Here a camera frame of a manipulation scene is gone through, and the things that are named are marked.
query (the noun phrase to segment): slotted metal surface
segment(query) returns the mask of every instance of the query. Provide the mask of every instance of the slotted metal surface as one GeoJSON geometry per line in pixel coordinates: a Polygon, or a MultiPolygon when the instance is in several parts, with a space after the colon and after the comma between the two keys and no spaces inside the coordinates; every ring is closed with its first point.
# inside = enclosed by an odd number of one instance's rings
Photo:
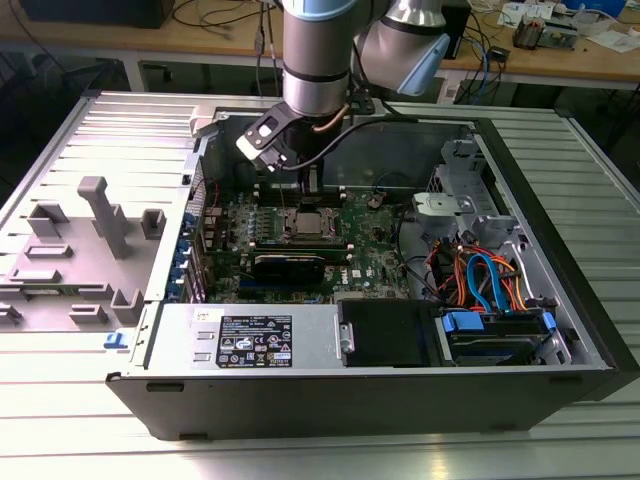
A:
{"type": "MultiPolygon", "coordinates": [[[[104,94],[88,102],[51,154],[51,168],[40,172],[38,186],[5,222],[3,235],[30,232],[22,216],[29,213],[34,195],[78,203],[74,192],[82,174],[107,175],[110,197],[132,214],[149,204],[170,202],[181,155],[191,148],[191,109],[208,102],[212,97],[150,94],[104,94]],[[86,150],[93,147],[101,148],[99,156],[86,150]],[[121,155],[117,149],[125,150],[121,155]]],[[[544,110],[398,108],[494,120],[640,359],[640,216],[635,193],[579,129],[544,110]]],[[[82,210],[71,204],[69,208],[82,210]]],[[[19,240],[13,241],[17,243],[2,240],[1,248],[15,250],[19,240]]],[[[0,256],[0,269],[3,258],[11,257],[7,253],[0,256]]],[[[64,469],[66,478],[110,479],[123,472],[185,479],[640,476],[638,382],[603,402],[567,407],[530,432],[168,443],[151,437],[104,387],[105,373],[118,370],[127,355],[106,354],[103,341],[103,335],[95,333],[0,335],[3,471],[20,469],[22,478],[33,478],[64,469]]]]}

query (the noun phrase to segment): green circuit board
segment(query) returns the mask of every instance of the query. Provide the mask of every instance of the green circuit board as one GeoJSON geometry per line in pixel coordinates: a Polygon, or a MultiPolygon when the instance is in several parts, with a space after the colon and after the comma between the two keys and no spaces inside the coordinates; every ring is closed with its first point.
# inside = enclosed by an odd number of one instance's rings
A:
{"type": "Polygon", "coordinates": [[[214,245],[211,255],[215,284],[208,298],[212,303],[335,303],[342,298],[407,298],[408,287],[391,242],[394,223],[392,205],[372,209],[371,193],[348,192],[339,209],[326,209],[337,236],[348,250],[310,248],[301,252],[327,258],[321,283],[304,287],[253,286],[251,261],[257,255],[252,240],[278,239],[291,208],[256,207],[249,195],[237,195],[223,203],[226,245],[214,245]]]}

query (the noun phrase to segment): warning label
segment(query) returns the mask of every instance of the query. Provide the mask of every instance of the warning label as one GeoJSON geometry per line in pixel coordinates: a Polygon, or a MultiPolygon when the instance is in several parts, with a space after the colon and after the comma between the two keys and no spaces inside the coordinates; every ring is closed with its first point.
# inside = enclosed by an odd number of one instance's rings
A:
{"type": "Polygon", "coordinates": [[[291,317],[222,317],[216,363],[220,368],[290,367],[291,317]]]}

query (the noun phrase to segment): black box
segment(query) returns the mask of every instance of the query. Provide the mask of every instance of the black box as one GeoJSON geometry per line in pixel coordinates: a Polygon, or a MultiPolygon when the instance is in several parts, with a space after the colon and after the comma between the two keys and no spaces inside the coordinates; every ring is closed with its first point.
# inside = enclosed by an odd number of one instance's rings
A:
{"type": "Polygon", "coordinates": [[[160,28],[175,0],[20,0],[34,22],[97,23],[160,28]]]}
{"type": "Polygon", "coordinates": [[[460,42],[462,42],[462,35],[467,27],[470,13],[471,5],[467,0],[444,0],[442,2],[442,15],[447,21],[444,32],[451,38],[444,58],[453,60],[458,56],[460,42]]]}

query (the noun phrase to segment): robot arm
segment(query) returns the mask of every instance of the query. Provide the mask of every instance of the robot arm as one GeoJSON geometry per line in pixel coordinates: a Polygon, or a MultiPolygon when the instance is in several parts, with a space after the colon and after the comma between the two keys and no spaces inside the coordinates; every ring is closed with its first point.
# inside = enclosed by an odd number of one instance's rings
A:
{"type": "Polygon", "coordinates": [[[284,93],[237,141],[258,167],[283,168],[285,148],[299,162],[340,133],[354,40],[372,84],[420,95],[449,44],[442,0],[283,0],[284,93]],[[331,128],[318,128],[330,125],[331,128]]]}

